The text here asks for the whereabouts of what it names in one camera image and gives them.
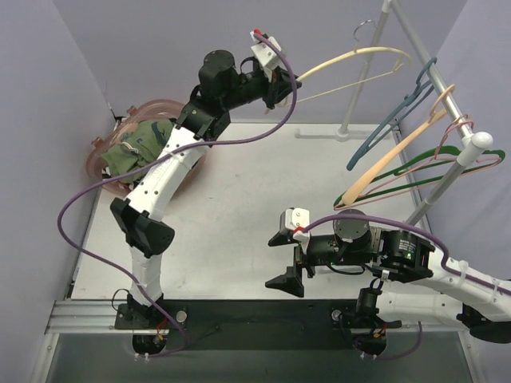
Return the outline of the olive green garment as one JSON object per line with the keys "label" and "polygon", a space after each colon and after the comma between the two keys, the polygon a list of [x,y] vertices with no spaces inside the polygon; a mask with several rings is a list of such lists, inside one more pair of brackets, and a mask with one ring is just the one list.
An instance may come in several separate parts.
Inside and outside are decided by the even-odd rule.
{"label": "olive green garment", "polygon": [[112,178],[151,164],[161,154],[176,119],[143,120],[132,132],[122,133],[121,142],[101,154],[102,175]]}

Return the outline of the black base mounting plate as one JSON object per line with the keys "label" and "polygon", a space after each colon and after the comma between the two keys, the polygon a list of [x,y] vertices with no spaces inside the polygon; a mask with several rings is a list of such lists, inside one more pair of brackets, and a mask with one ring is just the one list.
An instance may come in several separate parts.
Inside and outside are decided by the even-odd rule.
{"label": "black base mounting plate", "polygon": [[358,316],[354,299],[165,299],[161,306],[186,331],[193,350],[351,349],[356,334],[402,325]]}

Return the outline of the teal blue hanger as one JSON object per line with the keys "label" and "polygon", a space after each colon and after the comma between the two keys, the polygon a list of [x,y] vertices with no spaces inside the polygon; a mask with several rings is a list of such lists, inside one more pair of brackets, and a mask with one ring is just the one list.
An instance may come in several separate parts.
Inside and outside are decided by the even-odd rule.
{"label": "teal blue hanger", "polygon": [[346,169],[351,171],[355,165],[381,140],[392,132],[407,116],[409,116],[433,91],[431,80],[422,81],[432,64],[437,63],[433,57],[424,64],[416,77],[414,91],[404,96],[403,101],[379,124],[379,126],[364,140],[351,159]]}

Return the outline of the metal clothes rack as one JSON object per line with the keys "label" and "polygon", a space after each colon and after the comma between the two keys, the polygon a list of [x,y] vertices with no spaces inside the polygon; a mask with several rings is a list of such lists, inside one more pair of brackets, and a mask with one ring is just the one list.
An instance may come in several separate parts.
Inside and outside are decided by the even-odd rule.
{"label": "metal clothes rack", "polygon": [[[426,47],[423,45],[422,40],[417,35],[414,27],[411,25],[410,20],[406,16],[402,6],[399,4],[399,1],[383,2],[382,14],[378,20],[373,40],[371,41],[371,48],[373,48],[373,45],[375,46],[376,43],[379,43],[382,31],[386,24],[386,20],[388,19],[391,11],[394,11],[403,31],[412,44],[419,61],[423,64],[422,71],[419,73],[418,80],[416,81],[418,84],[416,85],[416,89],[412,92],[412,95],[405,97],[403,103],[408,102],[408,99],[410,99],[410,105],[418,105],[418,101],[415,101],[422,92],[426,92],[429,95],[432,94],[434,90],[438,95],[438,102],[443,107],[440,112],[446,112],[446,116],[449,116],[452,119],[452,123],[448,129],[454,128],[454,130],[458,131],[462,143],[462,149],[460,151],[461,154],[454,155],[454,164],[449,168],[444,176],[441,176],[430,194],[418,205],[418,207],[416,207],[414,212],[406,221],[406,223],[410,225],[415,225],[426,215],[428,210],[438,201],[440,196],[445,193],[445,191],[454,183],[458,177],[464,175],[464,172],[468,174],[469,171],[476,170],[475,168],[469,168],[469,166],[475,164],[476,160],[483,154],[485,150],[490,149],[493,144],[493,138],[487,132],[473,132],[473,128],[471,127],[472,123],[469,122],[469,118],[466,115],[461,114],[461,110],[458,108],[454,100],[452,95],[454,92],[454,85],[448,87],[444,82],[442,75],[436,66],[437,58],[431,57],[427,52]],[[373,53],[369,54],[370,58],[367,59],[368,61],[366,61],[366,64],[364,64],[358,81],[355,82],[356,89],[352,94],[346,118],[344,119],[341,128],[339,128],[340,130],[338,130],[338,133],[336,133],[339,137],[336,139],[340,140],[341,142],[349,139],[350,133],[347,130],[347,126],[349,124],[351,114],[355,110],[358,98],[362,92],[362,85],[364,81],[367,80],[366,75],[368,74],[370,68],[370,63],[372,61],[371,54]],[[424,75],[426,75],[429,80],[423,84],[421,81]],[[375,129],[376,133],[367,135],[364,132],[357,132],[355,134],[354,138],[362,137],[366,138],[366,140],[362,143],[360,148],[357,149],[352,157],[352,160],[348,162],[348,170],[351,170],[356,165],[356,163],[370,151],[370,148],[374,146],[373,144],[385,138],[388,133],[382,132],[383,128],[388,125],[389,128],[387,131],[390,132],[390,126],[393,125],[390,124],[390,118],[386,117],[386,119],[388,119],[388,121],[384,120],[381,123],[381,129],[379,126]]]}

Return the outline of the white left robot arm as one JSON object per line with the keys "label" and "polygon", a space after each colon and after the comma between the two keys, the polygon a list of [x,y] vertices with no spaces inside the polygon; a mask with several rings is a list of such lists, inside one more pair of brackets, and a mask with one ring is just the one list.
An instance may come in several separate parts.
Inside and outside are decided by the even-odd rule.
{"label": "white left robot arm", "polygon": [[257,100],[273,109],[301,86],[275,45],[254,45],[252,52],[249,73],[237,71],[227,50],[212,51],[204,58],[199,83],[154,166],[124,199],[116,198],[110,205],[132,256],[128,307],[145,328],[156,326],[162,318],[161,260],[175,236],[163,221],[167,203],[228,127],[233,109]]}

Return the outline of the aluminium frame rail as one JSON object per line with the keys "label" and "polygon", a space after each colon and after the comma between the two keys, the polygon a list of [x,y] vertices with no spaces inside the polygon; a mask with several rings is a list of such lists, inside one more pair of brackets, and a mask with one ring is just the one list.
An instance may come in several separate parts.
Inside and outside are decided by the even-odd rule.
{"label": "aluminium frame rail", "polygon": [[47,334],[107,334],[117,314],[107,301],[65,300],[53,304]]}

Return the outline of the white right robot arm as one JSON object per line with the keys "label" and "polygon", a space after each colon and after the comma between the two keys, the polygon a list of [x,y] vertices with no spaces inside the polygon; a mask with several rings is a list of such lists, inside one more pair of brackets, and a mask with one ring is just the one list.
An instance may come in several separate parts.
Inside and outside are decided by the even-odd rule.
{"label": "white right robot arm", "polygon": [[436,322],[485,342],[510,342],[510,282],[451,258],[441,240],[420,228],[356,209],[311,222],[308,210],[292,207],[267,244],[291,244],[294,254],[291,266],[266,281],[266,288],[298,298],[304,296],[303,278],[313,278],[319,267],[343,275],[357,267],[356,275],[372,275],[351,308],[332,315],[342,330],[369,330],[353,338],[357,348],[403,322]]}

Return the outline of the cream plastic hanger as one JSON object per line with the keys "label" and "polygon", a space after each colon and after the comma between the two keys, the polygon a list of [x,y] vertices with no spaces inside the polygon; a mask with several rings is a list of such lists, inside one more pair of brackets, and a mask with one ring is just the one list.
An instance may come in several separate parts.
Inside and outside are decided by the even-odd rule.
{"label": "cream plastic hanger", "polygon": [[[298,75],[297,81],[304,86],[307,92],[313,87],[313,80],[311,80],[311,77],[314,78],[317,76],[323,76],[324,81],[329,83],[331,89],[326,89],[325,87],[327,85],[324,84],[323,92],[311,94],[307,97],[300,97],[298,90],[297,103],[325,97],[329,94],[349,89],[350,87],[357,87],[368,81],[373,81],[396,73],[405,65],[412,65],[412,57],[402,49],[379,45],[379,41],[376,43],[370,42],[368,46],[363,46],[362,39],[358,36],[358,32],[360,29],[366,28],[367,25],[371,25],[371,29],[373,30],[372,37],[374,37],[378,32],[378,20],[364,20],[358,23],[351,32],[351,38],[354,41],[351,50],[320,62],[316,66]],[[390,55],[395,57],[395,60],[389,69],[377,73],[374,76],[370,76],[370,66],[375,56],[378,54]]]}

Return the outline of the green plastic hanger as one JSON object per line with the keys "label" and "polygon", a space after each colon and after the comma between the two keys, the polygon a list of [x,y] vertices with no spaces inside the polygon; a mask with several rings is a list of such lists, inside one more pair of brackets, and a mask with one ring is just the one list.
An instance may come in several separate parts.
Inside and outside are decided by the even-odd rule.
{"label": "green plastic hanger", "polygon": [[[426,170],[428,168],[435,168],[438,166],[442,166],[444,164],[450,164],[454,162],[460,154],[461,149],[453,145],[443,145],[439,149],[432,148],[426,150],[425,152],[417,155],[411,160],[408,160],[404,164],[376,176],[371,181],[371,183],[384,180],[388,177],[390,177],[390,181],[386,181],[376,186],[375,188],[371,189],[370,192],[359,196],[355,201],[362,202],[364,200],[373,199],[382,195],[389,195],[392,193],[398,194],[400,191],[405,191],[412,188],[419,188],[427,184],[435,183],[439,181],[442,178],[442,176],[435,176],[429,179],[404,184],[395,188],[387,188],[385,190],[378,191],[378,189],[382,188],[384,185],[393,183],[396,179],[402,178],[403,176],[406,176],[411,172],[419,172],[421,170]],[[462,174],[465,175],[471,172],[491,168],[493,166],[499,165],[501,162],[505,160],[505,158],[506,153],[502,149],[485,150],[480,155],[480,157],[475,161],[477,166],[467,168],[462,172]]]}

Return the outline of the pink translucent plastic basket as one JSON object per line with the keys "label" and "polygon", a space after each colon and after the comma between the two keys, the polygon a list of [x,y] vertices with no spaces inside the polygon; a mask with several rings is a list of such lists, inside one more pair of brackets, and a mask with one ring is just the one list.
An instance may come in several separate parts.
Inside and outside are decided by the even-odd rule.
{"label": "pink translucent plastic basket", "polygon": [[127,117],[117,123],[105,139],[92,142],[93,151],[85,163],[86,171],[98,182],[143,168],[162,153],[174,120],[183,104],[156,99],[127,110]]}

